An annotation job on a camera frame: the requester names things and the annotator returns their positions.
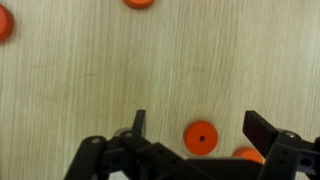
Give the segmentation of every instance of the black metal bracket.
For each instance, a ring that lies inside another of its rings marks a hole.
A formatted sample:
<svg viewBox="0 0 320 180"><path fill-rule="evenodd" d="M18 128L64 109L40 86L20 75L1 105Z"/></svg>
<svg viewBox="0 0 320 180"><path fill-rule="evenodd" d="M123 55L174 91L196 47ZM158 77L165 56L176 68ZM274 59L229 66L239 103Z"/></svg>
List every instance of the black metal bracket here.
<svg viewBox="0 0 320 180"><path fill-rule="evenodd" d="M320 138L302 140L279 131L254 111L247 111L243 132L265 157L265 164L245 159L182 159L145 136L145 110L138 110L133 126L106 141L86 138L71 163L65 180L109 179L122 171L129 179L294 179L296 171L312 180L320 178Z"/></svg>

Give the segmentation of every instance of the light wood surface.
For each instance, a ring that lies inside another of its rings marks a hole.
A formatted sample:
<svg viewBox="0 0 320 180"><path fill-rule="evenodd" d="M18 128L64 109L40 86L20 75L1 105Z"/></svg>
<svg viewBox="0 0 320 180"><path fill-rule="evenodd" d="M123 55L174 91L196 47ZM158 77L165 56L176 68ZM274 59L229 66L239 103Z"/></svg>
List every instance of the light wood surface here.
<svg viewBox="0 0 320 180"><path fill-rule="evenodd" d="M250 145L253 109L320 135L320 1L2 0L0 178L62 179L82 139L111 138L147 110L147 138L185 157L192 120L212 122L212 157Z"/></svg>

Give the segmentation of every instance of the wooden table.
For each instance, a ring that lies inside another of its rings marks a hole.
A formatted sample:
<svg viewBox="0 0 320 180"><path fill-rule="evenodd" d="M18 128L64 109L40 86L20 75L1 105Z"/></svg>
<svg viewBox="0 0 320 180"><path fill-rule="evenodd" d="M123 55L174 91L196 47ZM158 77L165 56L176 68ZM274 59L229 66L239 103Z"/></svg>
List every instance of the wooden table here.
<svg viewBox="0 0 320 180"><path fill-rule="evenodd" d="M147 138L183 156L183 130L199 118L220 136L209 156L250 145L249 109L320 135L320 1L0 3L16 20L0 44L1 180L62 179L82 139L110 139L137 109Z"/></svg>

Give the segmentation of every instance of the orange disc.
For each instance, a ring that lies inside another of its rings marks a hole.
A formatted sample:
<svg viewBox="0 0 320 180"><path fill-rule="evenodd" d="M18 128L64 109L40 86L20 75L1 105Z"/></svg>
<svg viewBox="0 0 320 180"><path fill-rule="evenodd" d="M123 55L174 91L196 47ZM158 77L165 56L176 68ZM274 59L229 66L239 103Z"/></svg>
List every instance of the orange disc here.
<svg viewBox="0 0 320 180"><path fill-rule="evenodd" d="M185 129L183 139L191 153L203 156L210 153L216 147L218 133L211 123L197 120Z"/></svg>
<svg viewBox="0 0 320 180"><path fill-rule="evenodd" d="M13 25L11 13L0 4L0 41L7 39L11 35Z"/></svg>
<svg viewBox="0 0 320 180"><path fill-rule="evenodd" d="M123 0L128 6L135 9L143 9L151 6L154 0Z"/></svg>
<svg viewBox="0 0 320 180"><path fill-rule="evenodd" d="M241 147L239 149L237 149L232 156L235 157L243 157L245 159L248 160L252 160L255 162L258 162L260 164L263 164L263 157L262 155L259 153L259 151L250 148L250 147Z"/></svg>

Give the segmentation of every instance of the orange object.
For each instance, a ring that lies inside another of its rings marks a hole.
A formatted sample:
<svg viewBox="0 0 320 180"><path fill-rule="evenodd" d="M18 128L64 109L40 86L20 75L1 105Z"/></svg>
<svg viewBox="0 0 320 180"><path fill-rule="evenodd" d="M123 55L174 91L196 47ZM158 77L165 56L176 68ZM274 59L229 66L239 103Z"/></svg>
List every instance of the orange object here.
<svg viewBox="0 0 320 180"><path fill-rule="evenodd" d="M13 26L13 16L0 4L0 41L7 39L11 35Z"/></svg>
<svg viewBox="0 0 320 180"><path fill-rule="evenodd" d="M218 133L211 123L197 120L185 129L183 139L191 153L203 156L210 153L216 147Z"/></svg>
<svg viewBox="0 0 320 180"><path fill-rule="evenodd" d="M263 157L256 149L250 147L241 147L237 149L232 156L243 157L248 160L256 161L260 164L263 164Z"/></svg>
<svg viewBox="0 0 320 180"><path fill-rule="evenodd" d="M143 9L151 6L154 0L123 0L128 6L134 9Z"/></svg>

